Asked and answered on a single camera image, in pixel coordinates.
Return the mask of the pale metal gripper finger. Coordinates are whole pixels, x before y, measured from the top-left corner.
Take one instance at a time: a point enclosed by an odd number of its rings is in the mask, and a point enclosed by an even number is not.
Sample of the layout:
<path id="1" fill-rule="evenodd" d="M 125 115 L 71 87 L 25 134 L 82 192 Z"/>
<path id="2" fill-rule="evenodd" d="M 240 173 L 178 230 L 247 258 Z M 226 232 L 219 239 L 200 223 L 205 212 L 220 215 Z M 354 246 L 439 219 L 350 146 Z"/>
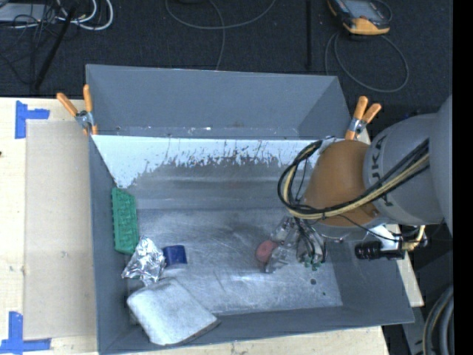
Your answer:
<path id="1" fill-rule="evenodd" d="M 271 240 L 279 245 L 293 245 L 296 242 L 296 224 L 293 217 L 283 218 L 273 230 Z"/>
<path id="2" fill-rule="evenodd" d="M 264 265 L 264 272 L 271 274 L 282 267 L 288 266 L 292 260 L 293 252 L 284 247 L 277 247 L 271 252 L 269 260 Z"/>

